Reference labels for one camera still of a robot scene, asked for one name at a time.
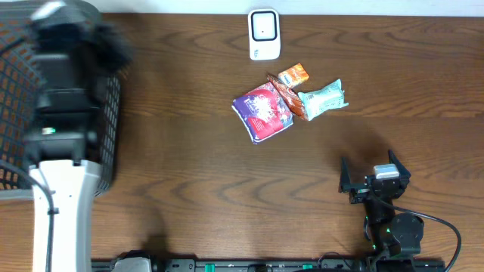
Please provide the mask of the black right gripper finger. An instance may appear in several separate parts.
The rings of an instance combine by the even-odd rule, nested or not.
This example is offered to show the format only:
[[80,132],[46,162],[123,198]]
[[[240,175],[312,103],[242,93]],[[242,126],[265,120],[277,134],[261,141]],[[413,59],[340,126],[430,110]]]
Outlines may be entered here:
[[348,165],[346,163],[346,159],[344,157],[341,158],[341,172],[340,172],[340,183],[339,183],[339,192],[340,193],[349,193],[352,189],[352,182],[351,177],[348,169]]
[[388,157],[389,157],[389,162],[396,166],[401,177],[403,178],[411,177],[410,171],[407,170],[406,167],[404,167],[404,165],[398,160],[397,156],[394,154],[392,150],[388,150]]

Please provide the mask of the green Zappy wipes pack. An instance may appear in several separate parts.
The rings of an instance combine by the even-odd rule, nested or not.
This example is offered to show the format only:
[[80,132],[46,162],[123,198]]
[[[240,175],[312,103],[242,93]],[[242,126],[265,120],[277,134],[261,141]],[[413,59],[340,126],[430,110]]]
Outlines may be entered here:
[[347,107],[345,91],[341,79],[330,83],[317,91],[299,92],[298,97],[306,110],[307,118],[312,121],[328,110],[336,110]]

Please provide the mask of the red snack wrapper packet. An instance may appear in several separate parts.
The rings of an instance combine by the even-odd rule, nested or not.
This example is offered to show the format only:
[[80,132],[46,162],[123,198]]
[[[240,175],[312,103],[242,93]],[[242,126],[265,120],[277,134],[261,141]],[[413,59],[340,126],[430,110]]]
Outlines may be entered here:
[[268,73],[266,76],[267,76],[267,80],[269,80],[270,83],[273,84],[273,86],[276,88],[280,96],[282,96],[284,102],[289,107],[291,112],[294,113],[299,118],[305,121],[308,121],[309,118],[306,112],[306,108],[304,107],[303,102],[299,99],[296,93],[291,88],[286,86],[276,76],[270,73]]

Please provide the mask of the purple red liner pack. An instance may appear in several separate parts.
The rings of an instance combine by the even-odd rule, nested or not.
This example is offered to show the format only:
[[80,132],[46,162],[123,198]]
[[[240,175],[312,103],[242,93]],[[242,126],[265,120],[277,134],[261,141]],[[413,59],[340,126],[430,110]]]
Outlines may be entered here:
[[254,144],[271,138],[293,124],[292,112],[270,82],[235,98],[231,108],[243,122]]

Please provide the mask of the orange Kleenex tissue pack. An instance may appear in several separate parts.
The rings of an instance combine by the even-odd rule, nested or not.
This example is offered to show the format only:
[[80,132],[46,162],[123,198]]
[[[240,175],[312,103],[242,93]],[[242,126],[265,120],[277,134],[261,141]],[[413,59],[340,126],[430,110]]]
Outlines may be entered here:
[[309,74],[301,63],[298,63],[278,74],[278,78],[289,88],[295,88],[309,79]]

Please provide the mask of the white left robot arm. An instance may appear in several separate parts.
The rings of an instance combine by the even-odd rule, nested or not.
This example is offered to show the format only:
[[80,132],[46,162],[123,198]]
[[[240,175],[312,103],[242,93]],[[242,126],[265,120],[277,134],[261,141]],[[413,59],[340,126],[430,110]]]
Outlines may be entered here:
[[29,25],[45,83],[24,135],[33,185],[33,270],[89,271],[92,205],[112,181],[130,56],[110,25],[77,10],[37,11]]

